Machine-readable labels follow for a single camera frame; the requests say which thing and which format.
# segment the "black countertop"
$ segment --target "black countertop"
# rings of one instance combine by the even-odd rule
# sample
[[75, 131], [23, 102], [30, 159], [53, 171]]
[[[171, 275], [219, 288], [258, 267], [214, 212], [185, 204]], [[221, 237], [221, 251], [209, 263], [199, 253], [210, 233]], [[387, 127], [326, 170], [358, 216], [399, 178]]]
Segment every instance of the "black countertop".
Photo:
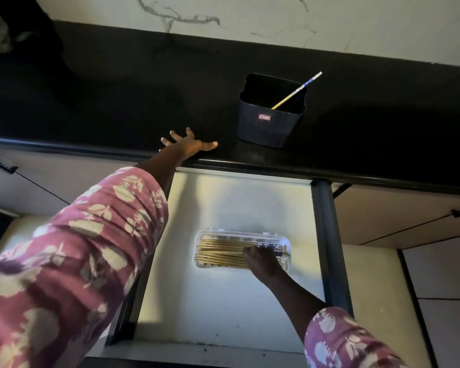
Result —
[[[69, 22], [61, 61], [0, 55], [0, 143], [139, 159], [190, 126], [188, 166], [460, 194], [460, 67]], [[248, 73], [305, 82], [286, 146], [236, 136]]]

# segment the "white marble wall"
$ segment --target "white marble wall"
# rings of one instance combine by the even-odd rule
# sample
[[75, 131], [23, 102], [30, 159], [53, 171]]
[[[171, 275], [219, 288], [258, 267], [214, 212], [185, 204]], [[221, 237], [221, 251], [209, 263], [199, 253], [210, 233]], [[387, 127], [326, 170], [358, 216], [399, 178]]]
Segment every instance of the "white marble wall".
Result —
[[51, 18], [460, 65], [460, 0], [38, 0]]

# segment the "black plastic bin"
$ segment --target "black plastic bin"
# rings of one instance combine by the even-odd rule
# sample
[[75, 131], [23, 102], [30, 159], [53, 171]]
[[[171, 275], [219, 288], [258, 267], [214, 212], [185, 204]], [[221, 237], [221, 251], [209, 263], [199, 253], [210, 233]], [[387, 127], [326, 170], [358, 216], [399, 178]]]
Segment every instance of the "black plastic bin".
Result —
[[276, 110], [271, 107], [286, 98], [301, 83], [251, 73], [240, 93], [237, 135], [258, 145], [282, 148], [300, 117], [305, 113], [303, 88]]

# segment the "pink floral sleeve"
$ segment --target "pink floral sleeve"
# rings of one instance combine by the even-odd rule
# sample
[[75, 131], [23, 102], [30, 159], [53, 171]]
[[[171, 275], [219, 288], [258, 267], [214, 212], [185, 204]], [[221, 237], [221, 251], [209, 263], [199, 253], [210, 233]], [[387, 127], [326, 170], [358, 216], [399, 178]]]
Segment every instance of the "pink floral sleeve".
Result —
[[0, 255], [0, 368], [75, 367], [109, 325], [167, 219], [155, 179], [122, 168]]
[[407, 368], [385, 345], [338, 307], [320, 310], [305, 334], [310, 368]]

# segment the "countertop edge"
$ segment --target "countertop edge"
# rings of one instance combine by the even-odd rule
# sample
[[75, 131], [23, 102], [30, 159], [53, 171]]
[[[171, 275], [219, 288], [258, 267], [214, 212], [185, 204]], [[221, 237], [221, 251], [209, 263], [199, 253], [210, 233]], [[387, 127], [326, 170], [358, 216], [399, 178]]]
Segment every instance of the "countertop edge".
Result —
[[[1, 137], [0, 146], [6, 146], [7, 148], [16, 149], [19, 151], [29, 151], [43, 154], [62, 154], [133, 162], [148, 159], [157, 153], [153, 151], [141, 151], [135, 149], [108, 148], [72, 143], [19, 140]], [[336, 170], [306, 167], [297, 168], [286, 166], [262, 166], [210, 158], [189, 159], [186, 160], [182, 166], [188, 168], [209, 169], [224, 172], [252, 173], [275, 177], [310, 179], [311, 181], [313, 179], [325, 179], [329, 182], [350, 183], [352, 185], [368, 185], [376, 187], [389, 187], [413, 191], [460, 195], [460, 186], [436, 185], [434, 183], [417, 182], [411, 180], [381, 178], [365, 174], [354, 174]]]

